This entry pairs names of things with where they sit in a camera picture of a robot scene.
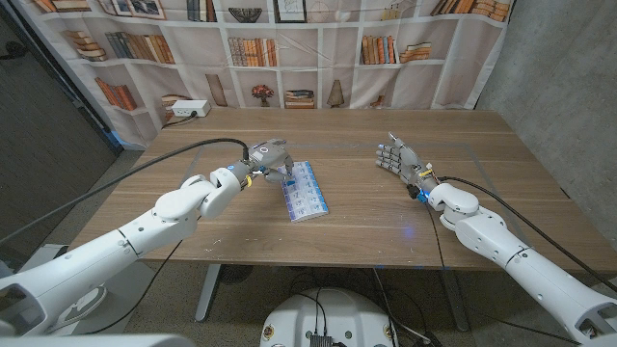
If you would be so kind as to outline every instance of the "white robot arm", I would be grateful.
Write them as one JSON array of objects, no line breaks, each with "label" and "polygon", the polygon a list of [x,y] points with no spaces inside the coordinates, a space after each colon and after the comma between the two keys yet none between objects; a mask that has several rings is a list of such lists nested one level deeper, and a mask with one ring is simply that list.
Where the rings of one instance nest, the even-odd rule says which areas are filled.
[{"label": "white robot arm", "polygon": [[412,198],[442,211],[442,224],[468,249],[505,270],[566,332],[585,346],[617,345],[617,300],[566,273],[519,240],[495,212],[473,194],[440,183],[430,164],[391,132],[392,146],[380,145],[377,165],[399,174]]},{"label": "white robot arm", "polygon": [[[174,244],[197,229],[196,210],[215,218],[257,174],[268,181],[290,177],[293,161],[270,140],[252,148],[249,159],[187,179],[163,195],[150,211],[95,240],[34,269],[0,279],[0,323],[16,335],[44,334],[58,316],[122,269],[157,248]],[[285,164],[288,174],[276,167]]]}]

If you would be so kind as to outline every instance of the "picture frame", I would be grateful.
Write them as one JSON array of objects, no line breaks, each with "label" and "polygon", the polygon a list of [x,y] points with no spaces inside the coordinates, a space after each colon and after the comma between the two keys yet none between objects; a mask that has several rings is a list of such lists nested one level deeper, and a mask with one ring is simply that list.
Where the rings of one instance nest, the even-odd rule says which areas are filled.
[{"label": "picture frame", "polygon": [[277,23],[306,23],[307,0],[272,0]]},{"label": "picture frame", "polygon": [[112,3],[117,15],[133,16],[131,9],[128,7],[128,0],[112,0]]},{"label": "picture frame", "polygon": [[160,0],[126,0],[135,17],[165,20],[165,12]]},{"label": "picture frame", "polygon": [[98,4],[103,11],[110,15],[116,15],[116,9],[112,0],[98,0]]}]

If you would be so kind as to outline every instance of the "electrical outlet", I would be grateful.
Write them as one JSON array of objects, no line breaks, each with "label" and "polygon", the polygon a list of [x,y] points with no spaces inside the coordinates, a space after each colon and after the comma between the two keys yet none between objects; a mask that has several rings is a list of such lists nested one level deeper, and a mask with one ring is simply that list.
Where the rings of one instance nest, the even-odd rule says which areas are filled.
[{"label": "electrical outlet", "polygon": [[208,100],[178,100],[172,106],[176,117],[189,117],[193,111],[197,112],[197,117],[205,117],[211,108]]}]

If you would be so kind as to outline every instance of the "bookshelf backdrop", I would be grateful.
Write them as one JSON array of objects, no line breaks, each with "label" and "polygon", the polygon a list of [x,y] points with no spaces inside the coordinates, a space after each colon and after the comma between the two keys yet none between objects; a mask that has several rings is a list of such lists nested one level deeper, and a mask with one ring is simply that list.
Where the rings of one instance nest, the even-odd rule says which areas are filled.
[{"label": "bookshelf backdrop", "polygon": [[[289,112],[470,109],[496,63],[510,14],[509,0],[297,0],[306,21],[278,22],[286,16],[278,12],[283,0],[65,1],[21,5],[120,137],[143,147],[169,118],[170,100],[260,107],[252,95],[257,85],[274,91],[270,107],[287,105]],[[230,8],[261,14],[242,22],[255,11]],[[124,49],[114,34],[126,34]],[[121,95],[114,86],[129,91],[130,107],[118,106],[126,102],[115,101]],[[290,91],[312,93],[296,102]]]}]

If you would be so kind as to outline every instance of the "table top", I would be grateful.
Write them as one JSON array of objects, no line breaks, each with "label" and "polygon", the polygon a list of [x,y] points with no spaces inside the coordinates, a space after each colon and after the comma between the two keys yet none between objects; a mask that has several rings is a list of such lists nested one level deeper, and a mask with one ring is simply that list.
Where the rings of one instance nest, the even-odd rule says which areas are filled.
[{"label": "table top", "polygon": [[[287,140],[296,161],[309,161],[330,214],[291,224],[280,184],[258,179],[197,231],[172,260],[209,263],[497,269],[467,250],[425,206],[411,200],[397,175],[375,166],[388,131],[411,146],[437,175],[458,176],[497,192],[571,253],[598,271],[617,270],[617,253],[495,112],[394,110],[214,109],[205,119],[164,129],[136,165],[194,142],[237,138],[257,144]],[[151,209],[193,174],[241,157],[221,144],[195,148],[121,182],[71,247],[120,227]],[[524,242],[566,270],[579,270],[490,197],[459,182],[499,213]],[[162,260],[174,245],[147,254]]]}]

